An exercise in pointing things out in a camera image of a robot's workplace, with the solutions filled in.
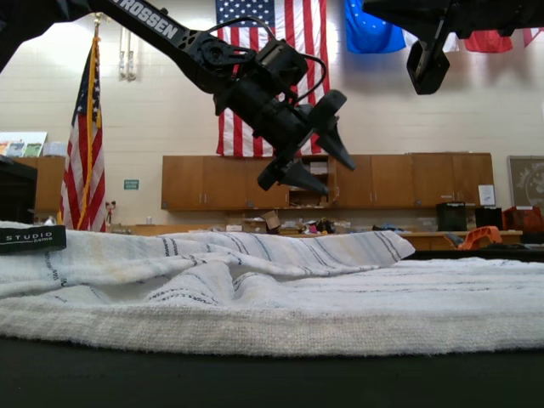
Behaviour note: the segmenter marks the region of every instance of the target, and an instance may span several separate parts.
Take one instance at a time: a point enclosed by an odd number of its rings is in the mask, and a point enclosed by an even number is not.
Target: wire
[[[260,26],[262,26],[266,30],[266,32],[267,32],[267,34],[269,35],[270,38],[275,39],[274,32],[270,29],[270,27],[267,26],[267,24],[264,21],[262,21],[262,20],[260,20],[260,19],[258,19],[256,17],[252,17],[250,15],[247,15],[245,17],[239,17],[237,19],[232,19],[232,20],[229,20],[229,21],[225,21],[224,23],[217,24],[216,26],[214,26],[214,27],[212,27],[212,28],[210,28],[210,29],[208,29],[208,30],[206,30],[204,32],[209,34],[210,32],[217,31],[220,28],[223,28],[223,27],[226,27],[226,26],[232,26],[233,24],[239,23],[241,21],[253,21],[253,22],[259,24]]]
[[[212,27],[212,28],[210,28],[210,29],[208,29],[208,30],[206,30],[204,32],[209,34],[211,32],[217,31],[217,30],[219,30],[219,29],[221,29],[223,27],[232,26],[233,24],[239,23],[241,21],[253,21],[253,22],[259,24],[260,26],[262,26],[266,30],[267,34],[269,35],[269,38],[276,39],[275,35],[274,35],[274,32],[270,29],[270,27],[267,26],[267,24],[264,21],[262,21],[261,19],[258,19],[256,17],[249,16],[249,15],[244,16],[244,17],[239,17],[237,19],[232,19],[232,20],[229,20],[229,21],[225,21],[224,23],[221,23],[221,24],[217,24],[216,26],[214,26],[214,27]],[[313,60],[313,61],[317,62],[318,64],[320,64],[321,68],[323,70],[323,74],[321,75],[320,80],[307,93],[305,93],[304,95],[299,96],[297,99],[295,99],[293,101],[293,104],[296,104],[297,102],[300,102],[302,99],[308,97],[308,95],[310,95],[312,92],[314,92],[323,83],[323,81],[325,81],[325,78],[326,78],[326,76],[328,74],[328,69],[326,67],[325,62],[323,62],[322,59],[319,59],[319,58],[317,58],[317,57],[315,57],[313,55],[308,55],[308,54],[302,54],[301,53],[301,55],[304,58],[308,59],[308,60]]]
[[[308,55],[308,54],[301,54],[304,58],[308,59],[308,60],[313,60],[315,62],[317,62],[319,65],[321,65],[321,69],[323,70],[323,74],[321,75],[321,78],[320,80],[307,92],[305,93],[304,95],[301,95],[297,98],[297,100],[295,100],[295,104],[297,102],[300,102],[301,100],[303,100],[304,98],[306,98],[308,95],[310,95],[312,92],[314,92],[317,87],[319,87],[323,81],[325,81],[325,78],[327,76],[327,73],[328,73],[328,70],[326,68],[326,64],[325,62],[323,61],[323,59],[320,59],[320,58],[317,58],[313,55]]]

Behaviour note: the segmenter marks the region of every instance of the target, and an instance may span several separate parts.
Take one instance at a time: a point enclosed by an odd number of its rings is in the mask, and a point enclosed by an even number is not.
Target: robotic arm
[[[365,0],[363,8],[419,37],[407,62],[418,94],[436,92],[444,80],[450,63],[442,47],[450,32],[459,38],[477,30],[510,36],[518,28],[544,26],[544,0]],[[275,147],[276,158],[258,178],[263,189],[277,181],[326,194],[327,188],[293,160],[313,133],[325,151],[354,168],[335,116],[345,96],[333,90],[313,108],[299,105],[301,97],[290,89],[307,72],[306,59],[320,61],[275,39],[271,31],[269,43],[258,53],[211,35],[241,19],[196,31],[145,0],[1,0],[0,71],[24,41],[42,35],[53,23],[92,12],[108,14],[168,55],[198,88],[213,94],[217,115],[232,109],[254,129],[255,137]],[[282,101],[277,95],[283,95]]]
[[[207,31],[180,25],[145,0],[2,0],[0,4],[0,71],[26,40],[42,35],[52,24],[104,12],[168,55],[202,91],[212,94],[216,115],[230,108],[275,147],[276,157],[258,178],[268,190],[275,182],[327,194],[327,188],[294,156],[312,134],[318,145],[344,166],[354,163],[337,131],[336,112],[346,98],[332,90],[317,104],[299,105],[291,86],[308,71],[306,59],[266,25],[250,17],[228,21]],[[211,33],[240,20],[265,26],[269,42],[259,52],[234,47]],[[283,95],[282,101],[276,98]]]
[[[365,0],[363,9],[420,39],[407,62],[418,94],[440,88],[450,68],[442,47],[451,32],[461,39],[480,30],[510,37],[518,28],[544,26],[544,0]]]

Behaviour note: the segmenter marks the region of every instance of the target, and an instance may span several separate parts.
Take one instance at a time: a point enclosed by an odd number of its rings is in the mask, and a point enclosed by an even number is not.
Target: wall
[[[174,19],[191,28],[214,24],[213,0],[153,3],[168,7]],[[490,151],[498,204],[509,206],[507,156],[544,155],[544,35],[524,49],[516,32],[514,50],[506,54],[448,54],[451,68],[442,88],[435,95],[417,96],[405,71],[406,50],[349,54],[342,1],[329,0],[328,17],[331,85],[348,96],[340,111],[348,150]],[[0,76],[0,131],[46,130],[49,140],[67,140],[92,31],[93,17],[88,16],[56,25],[20,48]],[[221,213],[160,209],[162,156],[215,152],[218,130],[211,97],[141,41],[139,79],[119,82],[120,27],[104,23],[100,33],[107,196],[118,202],[116,221],[142,224],[151,216],[157,224],[222,223]],[[140,191],[123,191],[124,179],[140,179]],[[369,224],[374,217],[387,214],[365,212],[360,220]]]

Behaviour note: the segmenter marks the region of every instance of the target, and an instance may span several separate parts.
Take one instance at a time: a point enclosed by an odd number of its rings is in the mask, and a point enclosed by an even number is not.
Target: striped towel
[[[0,258],[0,335],[293,356],[544,345],[539,264],[399,262],[411,253],[389,232],[70,231],[62,252]]]

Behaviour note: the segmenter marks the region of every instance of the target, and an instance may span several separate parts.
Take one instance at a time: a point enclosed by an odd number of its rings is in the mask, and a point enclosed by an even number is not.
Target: green sign
[[[139,180],[125,180],[125,190],[138,190]]]

